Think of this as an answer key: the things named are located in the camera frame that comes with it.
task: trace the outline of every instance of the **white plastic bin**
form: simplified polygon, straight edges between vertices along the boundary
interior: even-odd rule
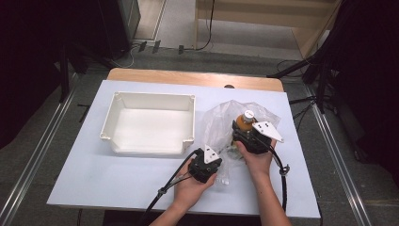
[[[100,134],[116,153],[181,154],[194,142],[195,96],[115,92]]]

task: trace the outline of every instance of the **white bracket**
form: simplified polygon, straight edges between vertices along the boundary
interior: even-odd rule
[[[212,163],[213,161],[219,159],[219,155],[208,145],[205,144],[205,150],[203,156],[203,162],[205,164]]]
[[[281,143],[284,142],[284,139],[281,137],[276,127],[269,121],[255,122],[252,124],[252,127],[262,135],[273,138]]]

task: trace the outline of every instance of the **metal rail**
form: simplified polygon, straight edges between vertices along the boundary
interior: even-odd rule
[[[315,93],[310,86],[305,85],[305,90],[309,96],[315,96]],[[372,225],[372,222],[370,221],[370,218],[364,206],[363,200],[358,192],[358,189],[356,188],[354,181],[352,180],[348,168],[343,161],[340,149],[338,148],[335,138],[332,135],[331,130],[328,126],[326,116],[324,114],[321,114],[317,105],[314,105],[312,107],[312,110],[322,131],[332,161],[335,165],[335,169],[337,170],[338,175],[341,179],[341,183],[343,184],[343,190],[346,193],[347,199],[349,200],[349,204],[352,207],[358,225]]]
[[[3,206],[3,209],[0,213],[0,225],[6,226],[10,225],[11,221],[14,219],[15,214],[17,213],[18,208],[20,207],[21,202],[24,199],[24,196],[30,187],[30,184],[35,177],[36,172],[39,169],[39,166],[46,155],[46,152],[53,140],[54,135],[56,134],[56,130],[58,129],[59,124],[64,118],[65,113],[70,106],[72,97],[76,90],[77,82],[79,81],[79,76],[75,73],[72,77],[72,90],[68,94],[67,98],[64,100],[64,103],[58,104],[56,108],[56,112],[48,123],[38,145],[35,148],[35,151],[32,153],[29,162],[26,164],[23,173],[18,179],[17,183],[11,189],[11,192],[8,195],[7,201]]]

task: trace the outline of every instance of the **table surface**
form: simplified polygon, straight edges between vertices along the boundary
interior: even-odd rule
[[[185,73],[160,70],[113,69],[109,73],[107,79],[217,88],[232,85],[237,89],[284,91],[281,81],[275,78],[249,77],[224,73]]]
[[[201,85],[209,84],[213,88],[165,84],[172,83],[170,80],[176,80],[176,83],[193,82],[191,79],[184,80],[186,75],[198,79]],[[139,80],[146,83],[109,79]],[[47,203],[79,208],[146,209],[157,190],[180,166],[183,158],[202,146],[201,118],[205,112],[221,103],[235,100],[240,103],[258,103],[281,118],[278,130],[285,141],[278,143],[276,150],[283,164],[289,164],[292,169],[287,177],[287,215],[298,218],[320,218],[288,99],[286,93],[281,92],[281,82],[267,78],[256,79],[259,82],[251,85],[248,80],[253,78],[248,78],[246,81],[246,77],[227,74],[121,69],[111,71],[108,81],[103,81],[99,88]],[[237,88],[243,88],[244,84],[249,84],[249,88],[255,88],[262,82],[258,89],[264,89],[267,87],[266,84],[274,84],[274,87],[273,85],[270,87],[278,91],[221,88],[226,83]],[[186,150],[182,158],[140,158],[113,153],[109,145],[100,140],[99,134],[115,91],[195,95],[197,101],[194,144]],[[279,168],[276,164],[272,164],[270,170],[273,187],[281,199]],[[236,163],[229,167],[228,175],[230,180],[228,186],[216,183],[203,194],[190,211],[258,215],[255,190],[245,163]],[[153,209],[164,210],[172,200],[173,192],[169,191]]]

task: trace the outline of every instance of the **forearm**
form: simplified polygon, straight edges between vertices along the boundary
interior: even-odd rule
[[[172,226],[176,225],[179,220],[185,215],[187,210],[181,208],[176,204],[172,204],[161,216],[159,216],[151,226]]]
[[[291,225],[284,213],[269,178],[254,181],[262,225]]]

